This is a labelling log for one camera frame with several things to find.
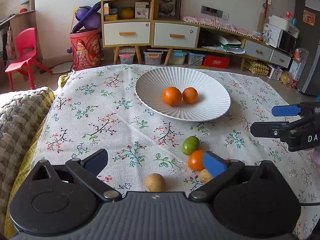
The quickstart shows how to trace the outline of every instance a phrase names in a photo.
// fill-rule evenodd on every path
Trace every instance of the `white plate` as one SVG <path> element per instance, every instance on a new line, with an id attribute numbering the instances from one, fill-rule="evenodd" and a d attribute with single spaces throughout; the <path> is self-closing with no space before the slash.
<path id="1" fill-rule="evenodd" d="M 181 93 L 188 87 L 198 91 L 194 104 L 181 100 L 178 106 L 169 106 L 162 100 L 167 87 L 177 87 Z M 178 120 L 204 122 L 225 114 L 230 107 L 230 96 L 214 78 L 194 69 L 161 67 L 140 76 L 135 84 L 140 101 L 151 110 Z"/>

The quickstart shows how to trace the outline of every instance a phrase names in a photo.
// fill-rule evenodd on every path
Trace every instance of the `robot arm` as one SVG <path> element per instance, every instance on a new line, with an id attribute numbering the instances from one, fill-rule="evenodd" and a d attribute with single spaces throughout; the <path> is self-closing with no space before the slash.
<path id="1" fill-rule="evenodd" d="M 274 116 L 304 118 L 295 122 L 254 122 L 250 132 L 255 137 L 279 138 L 288 144 L 290 152 L 320 146 L 320 102 L 301 102 L 272 108 Z"/>

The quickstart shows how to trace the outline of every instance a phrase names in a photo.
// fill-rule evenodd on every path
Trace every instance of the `red plastic chair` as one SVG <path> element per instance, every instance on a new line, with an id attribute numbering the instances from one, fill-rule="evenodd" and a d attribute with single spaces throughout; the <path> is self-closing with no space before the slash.
<path id="1" fill-rule="evenodd" d="M 33 80 L 32 73 L 32 64 L 37 65 L 39 68 L 44 71 L 52 74 L 52 70 L 43 66 L 41 63 L 36 61 L 37 58 L 37 38 L 36 38 L 36 28 L 29 28 L 21 32 L 16 37 L 16 47 L 19 52 L 19 59 L 17 62 L 10 64 L 9 67 L 5 70 L 5 72 L 9 76 L 9 82 L 11 90 L 13 90 L 13 82 L 12 82 L 12 71 L 18 71 L 24 76 L 29 77 L 30 89 L 35 89 L 35 83 Z"/>

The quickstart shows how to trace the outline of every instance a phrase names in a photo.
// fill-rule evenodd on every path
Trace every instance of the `cat picture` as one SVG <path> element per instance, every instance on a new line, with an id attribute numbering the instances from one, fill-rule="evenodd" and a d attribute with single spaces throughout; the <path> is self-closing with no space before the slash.
<path id="1" fill-rule="evenodd" d="M 157 0 L 158 17 L 178 20 L 180 15 L 181 0 Z"/>
<path id="2" fill-rule="evenodd" d="M 175 16 L 176 0 L 159 0 L 159 13 L 166 16 Z"/>

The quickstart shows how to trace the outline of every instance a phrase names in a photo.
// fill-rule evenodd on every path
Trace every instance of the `green lime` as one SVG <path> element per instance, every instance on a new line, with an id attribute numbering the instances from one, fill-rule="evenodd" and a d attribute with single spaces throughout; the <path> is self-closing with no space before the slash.
<path id="1" fill-rule="evenodd" d="M 182 152 L 185 155 L 191 155 L 199 147 L 200 141 L 196 136 L 188 137 L 182 144 Z"/>

